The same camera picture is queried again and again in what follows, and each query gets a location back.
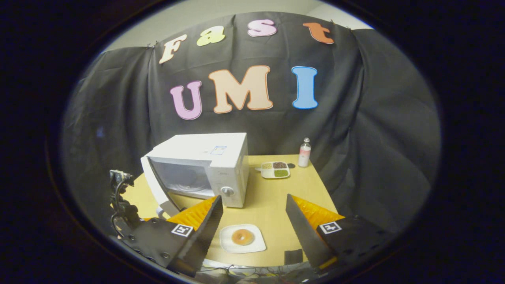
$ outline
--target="microwave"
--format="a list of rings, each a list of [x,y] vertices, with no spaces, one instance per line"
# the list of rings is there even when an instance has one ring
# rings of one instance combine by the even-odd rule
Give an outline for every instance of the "microwave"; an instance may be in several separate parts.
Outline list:
[[[163,212],[181,211],[169,194],[208,199],[242,208],[249,163],[246,133],[175,135],[140,159],[147,184]]]

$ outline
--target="bottle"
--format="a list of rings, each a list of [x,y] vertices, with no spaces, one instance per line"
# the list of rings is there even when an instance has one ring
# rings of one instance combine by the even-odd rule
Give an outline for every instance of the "bottle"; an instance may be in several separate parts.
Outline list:
[[[309,156],[311,155],[310,139],[305,137],[304,143],[300,146],[300,156],[298,158],[298,166],[305,168],[309,165]]]

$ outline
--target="plate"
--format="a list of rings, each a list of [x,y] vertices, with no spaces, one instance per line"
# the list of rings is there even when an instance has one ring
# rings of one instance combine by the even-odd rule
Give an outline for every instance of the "plate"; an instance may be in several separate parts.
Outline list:
[[[231,236],[236,230],[246,229],[254,234],[254,241],[247,246],[237,245],[231,240]],[[219,242],[223,250],[233,254],[254,253],[267,249],[263,235],[258,227],[252,224],[232,225],[224,227],[219,232]]]

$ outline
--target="wooden table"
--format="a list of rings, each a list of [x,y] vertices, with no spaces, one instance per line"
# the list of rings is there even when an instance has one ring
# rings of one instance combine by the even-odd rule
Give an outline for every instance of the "wooden table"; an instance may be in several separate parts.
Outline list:
[[[261,163],[283,161],[293,163],[291,176],[285,179],[264,179],[255,170]],[[244,266],[284,265],[284,251],[301,249],[301,245],[286,214],[288,193],[313,202],[337,213],[328,191],[312,163],[298,167],[298,155],[249,156],[249,180],[243,208],[225,207],[219,227],[214,235],[206,258],[227,264]],[[157,203],[147,185],[144,174],[135,180],[135,187],[126,188],[124,199],[138,207],[141,218],[156,217]],[[189,208],[202,199],[171,194],[179,205]],[[231,254],[221,248],[219,231],[230,225],[254,224],[263,234],[267,249],[262,252]]]

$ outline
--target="bagel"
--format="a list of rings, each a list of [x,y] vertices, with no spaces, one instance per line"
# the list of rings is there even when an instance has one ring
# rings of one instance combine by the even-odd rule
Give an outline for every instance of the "bagel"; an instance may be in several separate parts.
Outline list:
[[[237,245],[247,246],[254,241],[254,234],[246,229],[239,229],[233,232],[231,240]]]

